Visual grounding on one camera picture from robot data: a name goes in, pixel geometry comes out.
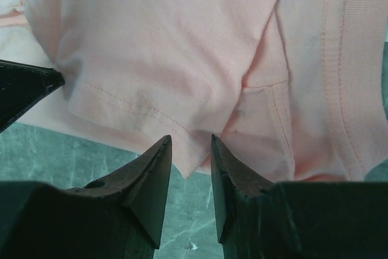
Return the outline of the pink t shirt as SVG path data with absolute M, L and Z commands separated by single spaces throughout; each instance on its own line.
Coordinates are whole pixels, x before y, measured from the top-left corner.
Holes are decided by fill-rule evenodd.
M 271 181 L 362 180 L 387 158 L 387 0 L 1 0 L 1 57 L 65 86 L 24 124 L 142 152 L 185 177 L 210 138 Z

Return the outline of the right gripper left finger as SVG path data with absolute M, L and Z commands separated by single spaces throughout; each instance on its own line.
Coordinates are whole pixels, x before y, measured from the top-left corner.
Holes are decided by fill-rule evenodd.
M 160 247 L 172 166 L 166 135 L 82 188 L 1 183 L 2 258 L 152 258 Z

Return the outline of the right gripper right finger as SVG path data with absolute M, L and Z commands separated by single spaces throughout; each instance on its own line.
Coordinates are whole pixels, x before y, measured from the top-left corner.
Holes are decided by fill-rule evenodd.
M 386 258 L 384 182 L 273 183 L 217 136 L 211 171 L 225 258 Z

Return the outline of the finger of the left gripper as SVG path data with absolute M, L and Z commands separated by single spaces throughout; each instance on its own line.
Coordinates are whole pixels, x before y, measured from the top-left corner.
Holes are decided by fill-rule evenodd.
M 1 131 L 64 84 L 53 68 L 1 60 Z

